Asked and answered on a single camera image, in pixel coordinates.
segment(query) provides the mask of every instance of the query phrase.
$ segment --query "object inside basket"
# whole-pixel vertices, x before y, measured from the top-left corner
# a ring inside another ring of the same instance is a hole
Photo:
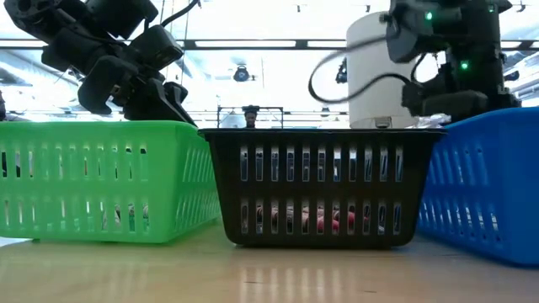
[[[129,215],[128,217],[129,229],[130,231],[134,231],[135,230],[135,206],[134,205],[129,205],[128,215]],[[150,224],[147,205],[144,205],[144,207],[142,208],[142,219],[144,221],[145,228],[147,228]],[[115,226],[116,227],[121,227],[121,220],[123,220],[123,218],[121,215],[120,206],[117,205],[115,208]],[[103,230],[107,229],[107,223],[108,223],[107,213],[106,211],[103,211]]]
[[[262,233],[262,220],[263,220],[263,208],[262,206],[257,206],[256,209],[256,222],[257,222],[257,233]],[[248,221],[247,217],[243,217],[243,229],[247,229]],[[286,207],[286,229],[289,231],[293,230],[294,225],[294,209],[292,206]],[[279,209],[277,206],[271,208],[271,228],[272,231],[276,231],[278,228],[279,220]],[[339,233],[339,221],[340,221],[340,211],[338,208],[334,207],[332,210],[332,232]],[[355,224],[355,210],[348,212],[348,226],[354,226]],[[318,206],[317,208],[317,233],[323,233],[324,229],[324,208]],[[308,206],[302,207],[302,233],[307,234],[309,232],[309,208]]]

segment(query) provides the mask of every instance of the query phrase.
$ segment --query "fluorescent light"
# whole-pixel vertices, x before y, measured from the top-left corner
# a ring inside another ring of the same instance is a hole
[[[307,47],[346,47],[346,41],[308,41]]]
[[[237,41],[196,41],[198,47],[294,47],[295,41],[290,40],[237,40]]]
[[[502,48],[517,48],[522,42],[519,41],[502,41]]]
[[[40,48],[45,45],[46,43],[40,40],[0,40],[0,47]]]
[[[539,106],[539,98],[523,100],[521,104],[522,104],[522,107],[536,107],[536,106]]]

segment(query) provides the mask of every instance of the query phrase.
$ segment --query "black cable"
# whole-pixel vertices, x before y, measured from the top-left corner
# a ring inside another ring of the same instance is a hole
[[[389,39],[396,38],[398,35],[400,35],[400,28],[398,28],[395,35],[389,37]],[[314,67],[314,70],[312,71],[311,76],[309,77],[308,90],[309,90],[309,93],[311,94],[311,97],[313,97],[318,102],[322,102],[322,103],[326,103],[326,104],[342,104],[342,103],[349,102],[353,98],[356,98],[357,96],[364,93],[367,89],[369,89],[373,84],[375,84],[376,82],[378,82],[378,81],[380,81],[380,80],[382,80],[384,78],[387,78],[387,77],[394,77],[396,79],[399,79],[399,80],[403,81],[404,83],[410,83],[410,80],[408,80],[403,75],[399,75],[397,73],[383,73],[383,74],[375,77],[374,79],[370,80],[366,85],[364,85],[362,88],[360,88],[357,92],[354,92],[354,93],[350,94],[348,97],[344,97],[344,98],[340,98],[340,99],[333,99],[333,100],[332,99],[325,99],[325,98],[320,97],[314,91],[314,87],[312,86],[312,80],[314,78],[314,74],[317,72],[317,70],[322,65],[324,65],[324,64],[330,62],[331,60],[333,60],[335,58],[338,58],[338,57],[340,57],[342,55],[346,55],[346,54],[348,54],[348,53],[350,53],[352,51],[357,51],[360,48],[363,48],[363,47],[366,47],[366,46],[369,46],[369,45],[374,45],[374,44],[377,44],[377,43],[381,43],[384,40],[386,40],[385,35],[375,37],[375,38],[370,38],[368,40],[363,40],[363,41],[360,41],[360,42],[356,42],[353,45],[348,46],[346,48],[346,50],[340,50],[340,51],[334,52],[333,54],[330,54],[330,55],[326,56],[325,58],[323,58],[316,65],[316,67]]]
[[[427,56],[426,53],[421,54],[421,56],[419,57],[419,60],[417,62],[415,62],[414,68],[412,68],[412,72],[410,72],[410,80],[412,80],[412,82],[414,82],[414,83],[417,82],[417,79],[415,78],[415,73],[418,70],[418,66],[419,66],[419,64],[421,64],[421,62],[423,62],[423,60],[424,60],[424,58],[426,56]]]
[[[169,25],[174,20],[176,20],[178,18],[181,18],[182,16],[184,16],[186,13],[188,13],[191,9],[193,9],[199,3],[200,3],[200,0],[191,0],[191,3],[189,3],[188,6],[186,6],[185,8],[180,10],[179,12],[173,14],[172,16],[170,16],[170,17],[166,18],[164,21],[162,21],[161,26],[166,27],[167,25]]]
[[[410,83],[410,80],[408,78],[406,78],[405,76],[403,76],[403,75],[400,75],[400,74],[397,74],[397,73],[394,73],[394,72],[387,72],[387,73],[382,73],[381,75],[376,76],[375,78],[370,80],[367,84],[365,84],[362,88],[360,88],[357,92],[352,93],[350,96],[344,97],[344,98],[341,98],[341,99],[328,100],[328,99],[325,99],[325,98],[322,98],[322,97],[318,96],[314,92],[314,89],[312,88],[312,83],[311,82],[309,82],[309,93],[311,94],[311,96],[313,98],[315,98],[317,101],[322,102],[322,103],[326,103],[326,104],[343,104],[343,103],[347,103],[351,99],[361,95],[367,89],[371,88],[371,86],[373,86],[375,83],[379,82],[380,80],[385,79],[385,78],[389,78],[389,77],[401,80],[405,84]]]

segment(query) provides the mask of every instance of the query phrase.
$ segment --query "green basket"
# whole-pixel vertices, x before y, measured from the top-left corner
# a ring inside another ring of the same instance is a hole
[[[188,124],[0,123],[0,156],[0,237],[163,243],[221,215]]]

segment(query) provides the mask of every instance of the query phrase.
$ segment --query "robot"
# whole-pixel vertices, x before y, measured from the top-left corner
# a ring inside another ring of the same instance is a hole
[[[346,98],[319,97],[309,81],[309,93],[326,104],[347,103],[386,78],[404,82],[400,105],[412,116],[448,114],[452,122],[491,110],[520,107],[504,86],[499,34],[499,14],[510,9],[507,0],[392,0],[380,22],[387,25],[383,36],[348,45],[322,60],[323,64],[360,48],[385,42],[392,62],[410,63],[419,57],[410,78],[385,73],[372,78]],[[425,54],[444,51],[446,63],[428,82],[414,78]]]
[[[5,0],[15,25],[44,41],[41,61],[58,71],[85,76],[80,104],[94,114],[110,114],[108,101],[123,108],[128,120],[195,122],[182,108],[188,91],[166,82],[159,71],[184,52],[164,28],[189,12],[199,0],[149,27],[158,10],[150,0]],[[145,30],[127,45],[144,21]]]
[[[20,29],[48,45],[43,63],[85,75],[78,98],[90,112],[110,114],[106,102],[112,98],[128,120],[177,120],[194,125],[181,106],[187,89],[175,82],[163,83],[159,71],[184,54],[164,27],[199,1],[193,0],[152,27],[148,25],[158,11],[150,0],[5,0],[4,6]],[[373,83],[395,77],[405,83],[401,105],[414,116],[443,113],[458,121],[518,107],[518,100],[504,87],[502,72],[505,58],[500,49],[499,13],[509,8],[508,0],[392,0],[389,12],[381,18],[387,24],[385,36],[361,41],[345,52],[385,41],[391,60],[404,63],[425,53],[445,51],[447,63],[438,75],[420,83],[413,74],[411,79],[381,74],[340,100],[320,98],[311,76],[309,92],[326,104],[348,102]],[[129,39],[142,21],[145,31],[129,45],[112,38]],[[315,71],[344,53],[332,54]]]

